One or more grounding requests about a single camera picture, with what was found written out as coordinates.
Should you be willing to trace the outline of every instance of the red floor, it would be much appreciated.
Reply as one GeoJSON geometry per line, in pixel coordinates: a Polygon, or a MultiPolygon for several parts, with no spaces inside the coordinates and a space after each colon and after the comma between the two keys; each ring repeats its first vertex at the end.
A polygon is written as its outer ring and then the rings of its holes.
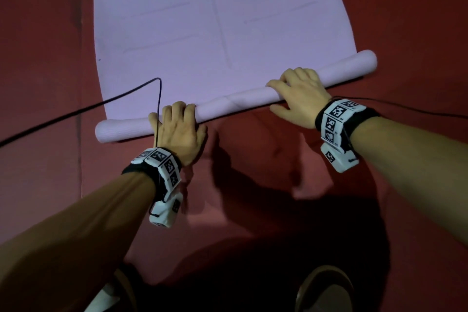
{"type": "MultiPolygon", "coordinates": [[[[467,114],[466,0],[343,1],[358,50],[374,50],[379,69],[333,94],[467,114]]],[[[0,27],[1,138],[101,100],[92,0],[1,0],[0,27]]],[[[466,121],[372,106],[392,119],[468,142],[466,121]]],[[[94,126],[103,118],[104,109],[96,109],[0,150],[0,241],[112,179],[150,145],[149,138],[99,144],[94,126]]],[[[145,221],[128,254],[148,283],[175,282],[207,265],[212,254],[225,254],[248,238],[303,229],[302,216],[295,214],[312,201],[298,199],[346,192],[380,203],[391,262],[382,311],[468,310],[468,251],[409,206],[374,169],[363,163],[336,175],[316,153],[316,134],[267,109],[208,126],[209,142],[188,187],[187,213],[171,230],[145,221]]],[[[366,246],[361,255],[374,254],[372,249],[366,246]]]]}

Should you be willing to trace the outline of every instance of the hand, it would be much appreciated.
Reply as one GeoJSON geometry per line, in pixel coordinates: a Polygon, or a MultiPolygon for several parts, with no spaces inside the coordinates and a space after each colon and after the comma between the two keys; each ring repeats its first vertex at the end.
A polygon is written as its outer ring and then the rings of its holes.
{"type": "Polygon", "coordinates": [[[288,69],[279,80],[270,80],[266,85],[284,97],[290,109],[274,104],[270,106],[272,113],[305,128],[315,128],[317,115],[331,99],[313,69],[288,69]]]}
{"type": "Polygon", "coordinates": [[[156,113],[149,114],[148,119],[155,132],[154,147],[169,149],[183,166],[188,166],[195,160],[206,137],[205,125],[200,125],[198,130],[195,130],[195,104],[185,105],[184,102],[178,101],[172,106],[165,106],[162,109],[162,124],[156,113]]]}

